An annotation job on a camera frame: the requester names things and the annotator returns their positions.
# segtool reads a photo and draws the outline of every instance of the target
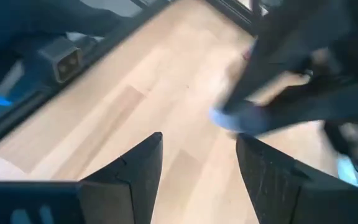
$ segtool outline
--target wooden floor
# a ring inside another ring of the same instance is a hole
[[[235,142],[208,119],[251,42],[202,0],[178,0],[0,142],[0,180],[78,180],[162,131],[153,223],[257,223]],[[318,125],[262,140],[335,174]]]

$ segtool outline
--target black frame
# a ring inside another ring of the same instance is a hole
[[[237,0],[206,0],[250,35],[256,36],[262,18],[260,0],[251,0],[251,10]]]
[[[358,187],[252,136],[240,134],[236,151],[260,224],[358,223]]]
[[[0,139],[13,130],[18,124],[25,121],[28,116],[37,111],[37,109],[39,109],[48,100],[52,99],[65,87],[73,83],[76,78],[84,74],[87,69],[89,69],[104,55],[109,53],[111,49],[117,46],[126,37],[131,35],[141,25],[145,24],[149,19],[153,18],[153,16],[160,13],[173,2],[175,2],[175,0],[156,0],[152,4],[148,5],[147,8],[143,7],[144,10],[140,14],[132,18],[130,22],[126,22],[125,24],[117,27],[114,32],[107,35],[104,40],[92,50],[93,53],[90,54],[90,56],[83,59],[84,66],[80,71],[76,72],[74,78],[72,78],[69,82],[66,82],[61,86],[54,86],[53,88],[45,85],[40,87],[38,90],[29,93],[20,102],[15,103],[9,111],[0,117]]]
[[[0,223],[149,224],[162,147],[162,133],[153,133],[77,182],[0,182]]]

